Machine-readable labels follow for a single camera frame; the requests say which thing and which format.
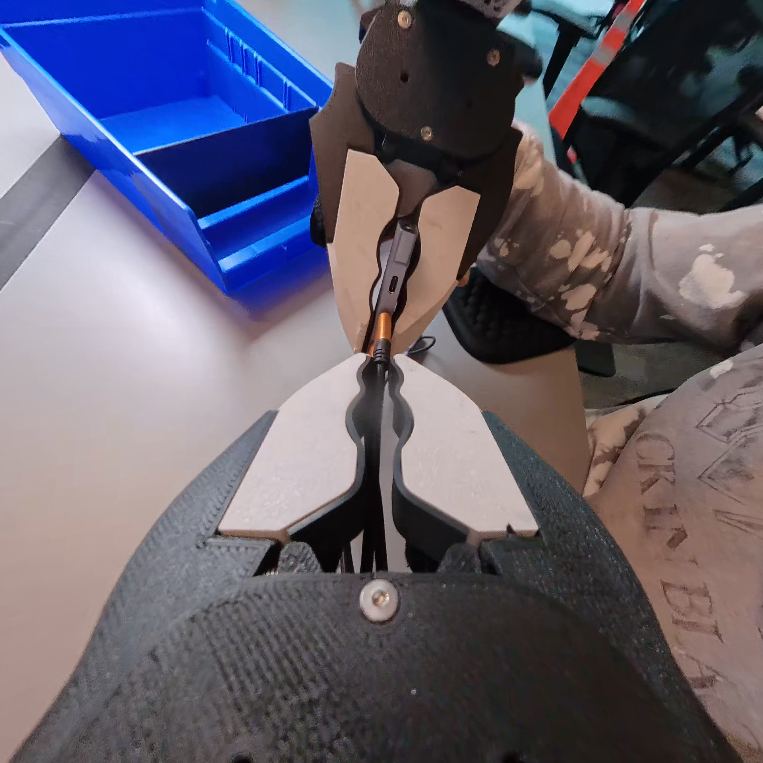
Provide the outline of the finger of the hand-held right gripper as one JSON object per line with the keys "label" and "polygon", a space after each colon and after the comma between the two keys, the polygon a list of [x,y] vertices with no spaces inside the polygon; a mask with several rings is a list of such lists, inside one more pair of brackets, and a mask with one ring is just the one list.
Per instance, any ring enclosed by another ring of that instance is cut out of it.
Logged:
{"label": "finger of the hand-held right gripper", "polygon": [[403,353],[423,334],[455,289],[480,198],[465,188],[448,188],[424,199],[418,218],[420,256],[407,280],[392,353]]}
{"label": "finger of the hand-held right gripper", "polygon": [[375,156],[350,149],[343,176],[330,272],[339,319],[353,352],[366,346],[373,316],[372,292],[378,279],[378,245],[395,218],[400,190]]}

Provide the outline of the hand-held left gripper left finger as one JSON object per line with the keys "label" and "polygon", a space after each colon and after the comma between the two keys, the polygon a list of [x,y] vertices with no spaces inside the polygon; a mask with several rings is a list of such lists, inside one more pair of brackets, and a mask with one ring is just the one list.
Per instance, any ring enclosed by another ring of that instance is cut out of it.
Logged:
{"label": "hand-held left gripper left finger", "polygon": [[222,536],[358,536],[366,470],[352,414],[370,361],[353,355],[281,405],[217,526]]}

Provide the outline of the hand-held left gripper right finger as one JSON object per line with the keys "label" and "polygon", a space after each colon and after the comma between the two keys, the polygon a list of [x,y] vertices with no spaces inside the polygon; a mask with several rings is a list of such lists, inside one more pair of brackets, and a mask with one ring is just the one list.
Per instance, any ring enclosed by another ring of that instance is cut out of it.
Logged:
{"label": "hand-held left gripper right finger", "polygon": [[482,410],[406,355],[390,368],[397,446],[395,515],[406,538],[532,537],[539,527]]}

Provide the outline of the person's right forearm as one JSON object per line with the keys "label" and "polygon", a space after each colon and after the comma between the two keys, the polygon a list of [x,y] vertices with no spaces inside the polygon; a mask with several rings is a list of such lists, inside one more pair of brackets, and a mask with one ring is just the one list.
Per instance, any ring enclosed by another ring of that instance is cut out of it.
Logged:
{"label": "person's right forearm", "polygon": [[626,208],[544,155],[522,122],[513,187],[476,268],[576,339],[761,344],[761,205],[693,215]]}

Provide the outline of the black textured wrist pad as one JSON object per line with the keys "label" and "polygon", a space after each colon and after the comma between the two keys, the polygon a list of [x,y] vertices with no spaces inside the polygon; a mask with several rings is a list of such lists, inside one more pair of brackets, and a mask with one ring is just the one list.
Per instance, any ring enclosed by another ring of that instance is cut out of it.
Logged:
{"label": "black textured wrist pad", "polygon": [[472,268],[443,305],[459,345],[476,360],[507,365],[569,348],[575,339]]}

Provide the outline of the blue plastic bin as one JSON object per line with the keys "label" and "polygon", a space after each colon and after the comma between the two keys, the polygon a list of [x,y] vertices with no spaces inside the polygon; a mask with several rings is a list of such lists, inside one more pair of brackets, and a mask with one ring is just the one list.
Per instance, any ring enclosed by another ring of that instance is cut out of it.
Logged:
{"label": "blue plastic bin", "polygon": [[225,294],[319,259],[332,82],[236,2],[2,2],[2,54],[68,142]]}

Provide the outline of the black office chair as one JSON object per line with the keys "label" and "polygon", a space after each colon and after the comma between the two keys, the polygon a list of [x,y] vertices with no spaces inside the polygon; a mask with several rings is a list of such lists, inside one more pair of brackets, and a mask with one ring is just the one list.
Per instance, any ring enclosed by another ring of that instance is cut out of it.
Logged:
{"label": "black office chair", "polygon": [[581,39],[595,48],[549,113],[559,168],[626,206],[667,170],[692,173],[728,141],[700,178],[723,186],[721,211],[761,200],[762,2],[611,2],[603,17],[571,2],[535,2],[558,27],[542,84],[550,94]]}

